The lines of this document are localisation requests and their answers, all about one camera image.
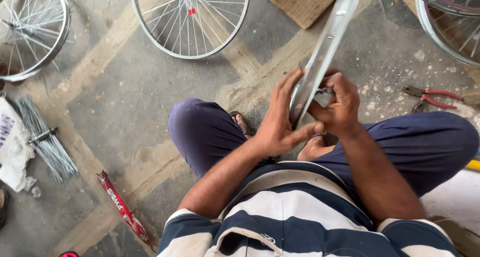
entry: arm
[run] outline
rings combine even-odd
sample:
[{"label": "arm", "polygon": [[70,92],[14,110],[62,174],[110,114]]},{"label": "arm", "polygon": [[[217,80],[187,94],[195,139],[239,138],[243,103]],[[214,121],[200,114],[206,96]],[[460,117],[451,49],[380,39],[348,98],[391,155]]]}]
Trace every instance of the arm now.
[{"label": "arm", "polygon": [[266,156],[284,154],[323,130],[321,122],[292,132],[289,103],[293,87],[303,75],[300,68],[286,74],[272,92],[270,106],[257,134],[215,164],[185,195],[178,210],[217,218],[227,200],[254,166]]},{"label": "arm", "polygon": [[313,102],[309,112],[339,137],[350,165],[353,182],[363,204],[377,222],[387,218],[424,218],[417,195],[358,122],[357,86],[342,73],[325,77],[322,86],[334,95],[327,108]]}]

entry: navy blue pants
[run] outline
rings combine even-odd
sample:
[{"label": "navy blue pants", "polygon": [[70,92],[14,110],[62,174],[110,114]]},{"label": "navy blue pants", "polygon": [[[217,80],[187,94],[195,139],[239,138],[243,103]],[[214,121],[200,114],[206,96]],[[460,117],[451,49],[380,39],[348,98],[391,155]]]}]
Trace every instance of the navy blue pants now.
[{"label": "navy blue pants", "polygon": [[[464,118],[443,111],[416,113],[363,124],[418,196],[449,180],[475,156],[479,134]],[[168,128],[173,143],[198,177],[247,139],[213,102],[176,104]],[[329,168],[355,191],[341,143],[313,162]]]}]

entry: hand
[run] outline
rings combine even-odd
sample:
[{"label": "hand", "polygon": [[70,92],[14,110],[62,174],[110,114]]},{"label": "hand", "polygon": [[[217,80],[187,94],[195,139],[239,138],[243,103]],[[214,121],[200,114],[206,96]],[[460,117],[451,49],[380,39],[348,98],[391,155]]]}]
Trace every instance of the hand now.
[{"label": "hand", "polygon": [[302,141],[308,140],[316,132],[321,132],[324,125],[314,122],[292,132],[288,120],[291,94],[297,81],[303,76],[299,67],[287,73],[272,92],[270,106],[260,127],[251,141],[258,145],[266,156],[277,156],[292,150]]},{"label": "hand", "polygon": [[333,88],[327,108],[321,107],[315,100],[312,101],[308,112],[325,125],[325,130],[339,137],[339,139],[353,138],[362,129],[358,122],[360,98],[357,86],[350,82],[337,69],[328,69],[320,87]]}]

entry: white plastic bag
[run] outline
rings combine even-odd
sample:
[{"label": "white plastic bag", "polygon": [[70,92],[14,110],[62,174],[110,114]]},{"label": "white plastic bag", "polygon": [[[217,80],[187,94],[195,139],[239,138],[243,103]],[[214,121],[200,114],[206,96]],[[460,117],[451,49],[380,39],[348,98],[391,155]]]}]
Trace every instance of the white plastic bag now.
[{"label": "white plastic bag", "polygon": [[20,116],[7,100],[0,96],[0,179],[15,192],[26,185],[27,162],[34,150],[28,144],[30,133]]}]

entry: yellow object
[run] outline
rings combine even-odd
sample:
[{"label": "yellow object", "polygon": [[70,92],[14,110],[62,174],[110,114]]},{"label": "yellow object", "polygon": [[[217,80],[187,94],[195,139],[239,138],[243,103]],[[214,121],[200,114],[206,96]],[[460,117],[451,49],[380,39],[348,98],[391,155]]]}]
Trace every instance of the yellow object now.
[{"label": "yellow object", "polygon": [[467,168],[475,169],[475,170],[480,170],[480,161],[478,160],[472,160],[470,163],[466,165]]}]

